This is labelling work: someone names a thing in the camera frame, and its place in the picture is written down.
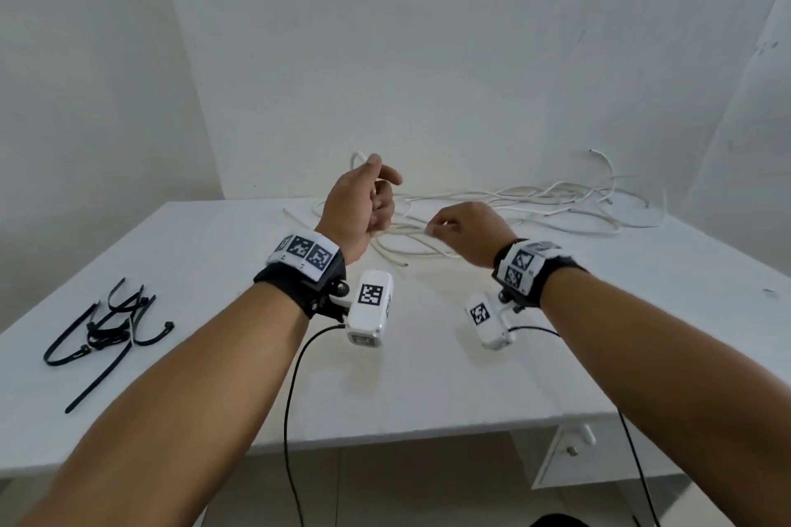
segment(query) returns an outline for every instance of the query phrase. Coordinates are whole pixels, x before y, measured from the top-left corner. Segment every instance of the skin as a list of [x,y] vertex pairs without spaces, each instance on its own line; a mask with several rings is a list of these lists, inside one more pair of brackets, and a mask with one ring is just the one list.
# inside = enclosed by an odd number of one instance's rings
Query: skin
[[[372,155],[330,192],[317,230],[340,246],[348,263],[389,225],[389,182],[400,184],[401,176]],[[489,268],[516,239],[480,203],[443,209],[426,232]],[[540,302],[610,399],[734,523],[787,524],[787,385],[725,344],[577,269],[552,274]],[[276,288],[251,287],[108,407],[21,525],[191,525],[248,450],[307,324]]]
[[[493,268],[516,234],[490,207],[444,208],[426,232]],[[601,389],[736,525],[791,517],[791,389],[743,354],[574,268],[541,310]]]

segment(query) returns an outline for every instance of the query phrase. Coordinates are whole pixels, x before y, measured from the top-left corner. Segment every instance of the bundle of white cable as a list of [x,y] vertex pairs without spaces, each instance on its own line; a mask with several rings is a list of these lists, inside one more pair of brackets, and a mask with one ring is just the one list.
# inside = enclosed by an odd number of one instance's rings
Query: bundle of white cable
[[[459,203],[465,201],[481,201],[488,204],[498,211],[508,211],[510,214],[524,215],[521,217],[506,217],[506,221],[510,225],[516,226],[524,222],[538,223],[539,225],[548,227],[552,230],[563,231],[566,233],[576,233],[579,235],[589,236],[614,236],[620,232],[622,227],[634,228],[647,228],[658,227],[665,220],[667,214],[667,193],[665,188],[662,188],[662,213],[658,221],[650,222],[647,224],[637,224],[626,222],[617,219],[612,213],[609,213],[605,205],[612,205],[612,196],[616,192],[634,196],[646,205],[650,206],[648,200],[643,196],[639,196],[634,192],[628,192],[624,189],[617,188],[615,182],[618,179],[625,177],[637,177],[633,175],[616,175],[607,154],[590,149],[592,154],[599,156],[604,162],[607,163],[610,170],[608,180],[599,186],[589,186],[579,184],[576,182],[556,182],[548,188],[537,188],[536,186],[520,185],[512,188],[498,190],[497,192],[487,192],[486,190],[458,190],[456,192],[442,192],[439,194],[432,194],[429,196],[414,196],[411,194],[395,194],[396,212],[393,216],[390,227],[383,232],[377,233],[372,241],[371,246],[374,250],[379,252],[382,257],[397,267],[408,267],[409,263],[400,261],[395,258],[399,257],[447,257],[458,258],[457,254],[440,248],[436,240],[426,236],[426,221],[411,215],[412,204],[417,201],[444,201],[447,203]],[[367,157],[361,152],[354,152],[351,156],[351,169],[358,166],[359,163],[365,162]],[[398,204],[405,203],[407,210],[399,211]],[[320,201],[313,206],[313,213],[321,217],[321,207],[324,201]],[[520,206],[524,204],[541,204],[546,206],[556,207],[551,210],[538,210],[535,208],[526,208]],[[292,219],[302,223],[297,217],[283,209]],[[604,231],[586,231],[574,230],[568,227],[559,226],[546,221],[548,217],[560,215],[563,213],[576,213],[579,215],[588,215],[595,217],[603,223],[607,224],[607,229]],[[415,240],[428,250],[414,251],[414,250],[401,250],[393,248],[382,242],[383,236],[400,235]]]

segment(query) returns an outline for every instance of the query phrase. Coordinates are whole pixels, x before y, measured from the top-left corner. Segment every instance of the forearm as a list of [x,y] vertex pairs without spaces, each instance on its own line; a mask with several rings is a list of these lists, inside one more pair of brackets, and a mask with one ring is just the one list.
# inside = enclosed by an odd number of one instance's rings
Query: forearm
[[576,269],[550,276],[541,308],[610,399],[733,520],[771,524],[773,512],[791,510],[782,493],[791,486],[787,385],[724,343]]
[[187,525],[244,455],[308,319],[259,283],[145,372],[94,423],[23,525]]

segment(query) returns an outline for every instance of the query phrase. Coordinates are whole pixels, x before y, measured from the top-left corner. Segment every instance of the table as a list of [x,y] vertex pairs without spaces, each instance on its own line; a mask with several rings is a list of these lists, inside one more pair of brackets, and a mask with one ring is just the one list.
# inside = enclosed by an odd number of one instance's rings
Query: table
[[[251,283],[282,234],[297,226],[282,209],[313,222],[312,199],[167,203],[0,335],[0,476],[59,466],[94,419],[140,373],[228,305]],[[426,218],[426,203],[414,212]],[[580,218],[568,218],[578,222]],[[601,278],[729,343],[791,383],[791,279],[668,217],[662,227],[613,238],[540,226],[520,235],[552,239]],[[384,345],[351,345],[329,332],[302,363],[290,417],[293,448],[383,442],[445,434],[517,431],[614,416],[615,407],[566,345],[521,332],[503,352],[484,350],[463,303],[494,283],[461,261],[415,261],[394,268],[369,250],[349,269],[389,271],[395,292]],[[176,329],[135,348],[70,415],[64,408],[118,352],[49,367],[42,354],[91,302],[122,277],[157,294],[141,337]],[[520,315],[547,324],[536,310]],[[315,332],[330,321],[317,317]],[[62,350],[76,349],[80,336]],[[253,451],[282,445],[282,390]]]

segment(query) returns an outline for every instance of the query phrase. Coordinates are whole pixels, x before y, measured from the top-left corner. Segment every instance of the tiled floor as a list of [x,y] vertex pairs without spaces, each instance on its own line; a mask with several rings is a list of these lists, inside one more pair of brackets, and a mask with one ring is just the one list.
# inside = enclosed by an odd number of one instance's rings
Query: tiled floor
[[[553,512],[591,527],[634,527],[615,484],[531,491],[508,434],[294,452],[291,458],[308,527],[528,527]],[[0,527],[13,525],[50,480],[12,482],[0,494]],[[203,525],[298,527],[282,454],[244,459]],[[662,525],[731,523],[693,487]]]

